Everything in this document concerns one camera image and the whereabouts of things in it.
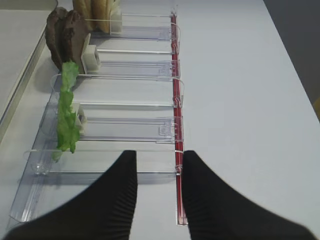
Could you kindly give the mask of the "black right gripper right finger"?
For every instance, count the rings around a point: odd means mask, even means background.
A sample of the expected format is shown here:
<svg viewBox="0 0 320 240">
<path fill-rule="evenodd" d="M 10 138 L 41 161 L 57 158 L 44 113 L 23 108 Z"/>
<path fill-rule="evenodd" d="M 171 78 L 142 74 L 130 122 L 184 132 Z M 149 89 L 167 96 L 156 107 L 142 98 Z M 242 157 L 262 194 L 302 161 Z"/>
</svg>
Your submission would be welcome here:
<svg viewBox="0 0 320 240">
<path fill-rule="evenodd" d="M 305 226 L 249 200 L 193 151 L 183 153 L 182 201 L 193 240 L 314 240 Z"/>
</svg>

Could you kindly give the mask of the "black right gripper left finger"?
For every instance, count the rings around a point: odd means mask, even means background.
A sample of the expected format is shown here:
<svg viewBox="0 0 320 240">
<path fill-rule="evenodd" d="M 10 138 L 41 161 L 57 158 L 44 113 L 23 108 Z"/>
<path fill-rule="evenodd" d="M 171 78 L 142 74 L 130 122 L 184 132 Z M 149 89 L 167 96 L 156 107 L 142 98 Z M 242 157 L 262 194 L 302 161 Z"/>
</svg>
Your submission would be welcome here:
<svg viewBox="0 0 320 240">
<path fill-rule="evenodd" d="M 95 182 L 6 240 L 128 240 L 137 203 L 137 153 L 123 151 Z"/>
</svg>

